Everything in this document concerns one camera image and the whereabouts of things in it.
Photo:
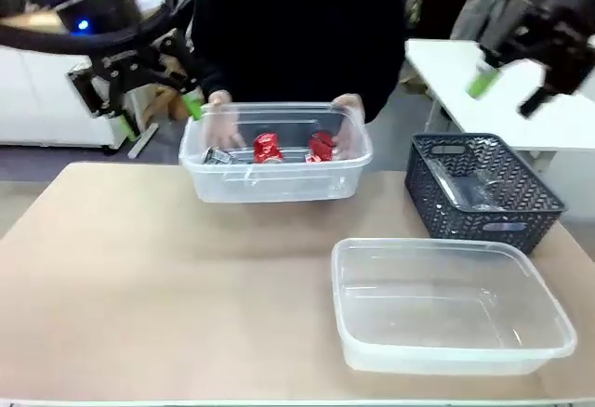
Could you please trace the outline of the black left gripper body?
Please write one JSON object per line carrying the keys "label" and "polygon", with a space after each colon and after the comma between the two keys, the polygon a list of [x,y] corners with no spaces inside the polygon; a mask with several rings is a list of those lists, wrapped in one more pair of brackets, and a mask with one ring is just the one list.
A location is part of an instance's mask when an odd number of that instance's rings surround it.
{"label": "black left gripper body", "polygon": [[112,56],[91,57],[94,73],[108,84],[110,101],[121,101],[128,91],[160,84],[164,78],[161,53],[154,46],[129,50]]}

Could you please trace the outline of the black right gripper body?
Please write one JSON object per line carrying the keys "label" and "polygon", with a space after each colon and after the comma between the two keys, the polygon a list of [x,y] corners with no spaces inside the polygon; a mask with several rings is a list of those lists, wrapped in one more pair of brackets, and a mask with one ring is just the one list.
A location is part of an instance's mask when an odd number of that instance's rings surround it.
{"label": "black right gripper body", "polygon": [[571,95],[594,67],[593,34],[592,9],[511,5],[483,35],[480,49],[496,70],[522,59],[541,64],[545,75],[535,97]]}

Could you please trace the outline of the person's right hand, clear glove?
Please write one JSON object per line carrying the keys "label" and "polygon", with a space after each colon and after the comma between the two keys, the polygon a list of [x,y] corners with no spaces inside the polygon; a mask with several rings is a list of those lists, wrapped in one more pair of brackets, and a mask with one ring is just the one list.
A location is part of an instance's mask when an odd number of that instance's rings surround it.
{"label": "person's right hand, clear glove", "polygon": [[211,116],[206,137],[210,146],[222,149],[244,148],[245,140],[240,134],[237,121],[238,114],[231,112],[231,94],[226,90],[212,92],[207,101],[207,109]]}

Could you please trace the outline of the person's left hand, clear glove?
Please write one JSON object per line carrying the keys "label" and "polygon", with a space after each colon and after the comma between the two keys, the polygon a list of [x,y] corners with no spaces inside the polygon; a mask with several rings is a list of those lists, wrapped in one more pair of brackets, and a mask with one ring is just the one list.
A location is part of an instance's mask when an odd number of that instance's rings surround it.
{"label": "person's left hand, clear glove", "polygon": [[336,153],[340,159],[349,159],[352,156],[352,142],[355,140],[352,131],[357,125],[356,121],[364,122],[364,104],[359,94],[348,93],[333,99],[332,106],[340,107],[345,113],[340,128],[333,137]]}

